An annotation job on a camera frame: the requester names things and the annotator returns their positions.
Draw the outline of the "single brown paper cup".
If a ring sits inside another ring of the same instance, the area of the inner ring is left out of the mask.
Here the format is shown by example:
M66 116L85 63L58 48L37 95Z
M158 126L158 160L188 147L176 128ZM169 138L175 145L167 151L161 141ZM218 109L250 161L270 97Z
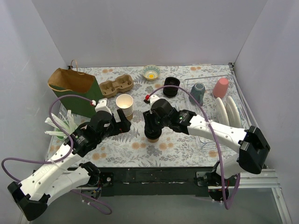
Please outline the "single brown paper cup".
M155 142L159 141L159 138L155 138L155 139L147 138L147 140L148 140L148 142L155 143Z

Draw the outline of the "green brown paper bag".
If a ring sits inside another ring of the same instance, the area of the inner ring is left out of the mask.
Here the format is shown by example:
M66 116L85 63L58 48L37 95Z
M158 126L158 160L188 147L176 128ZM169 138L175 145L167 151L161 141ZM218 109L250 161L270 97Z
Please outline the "green brown paper bag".
M90 102L78 96L96 102L103 98L96 77L77 70L58 68L48 79L48 86L57 97L76 95L76 97L67 97L60 101L66 110L87 118L95 114L95 109Z

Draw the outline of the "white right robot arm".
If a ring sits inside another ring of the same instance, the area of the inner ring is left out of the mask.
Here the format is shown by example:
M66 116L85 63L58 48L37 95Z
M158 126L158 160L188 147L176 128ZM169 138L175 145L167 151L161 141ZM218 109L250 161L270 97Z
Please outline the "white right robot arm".
M147 97L145 101L150 105L150 109L143 113L144 133L149 140L159 139L162 129L168 127L177 133L213 140L237 153L236 157L225 160L224 170L218 169L211 174L214 184L220 186L231 176L243 171L261 173L270 145L258 127L242 129L207 122L192 111L177 111L166 99L156 95Z

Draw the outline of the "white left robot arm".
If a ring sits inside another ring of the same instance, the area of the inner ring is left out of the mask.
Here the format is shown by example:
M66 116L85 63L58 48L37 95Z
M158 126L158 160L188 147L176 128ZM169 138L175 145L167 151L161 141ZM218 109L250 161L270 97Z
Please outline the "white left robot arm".
M80 164L67 175L65 172L105 138L130 130L131 122L123 111L119 109L117 113L119 122L107 111L96 112L90 121L80 124L38 170L20 182L9 184L8 191L28 221L40 217L54 200L76 187L98 185L100 170L91 162Z

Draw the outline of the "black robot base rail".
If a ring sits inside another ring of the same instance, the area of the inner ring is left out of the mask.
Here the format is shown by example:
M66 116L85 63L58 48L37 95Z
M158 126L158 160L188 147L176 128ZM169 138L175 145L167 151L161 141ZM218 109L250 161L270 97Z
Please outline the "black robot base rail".
M101 196L192 195L208 197L208 186L199 179L212 167L100 168L100 183L84 184L84 190L101 186Z

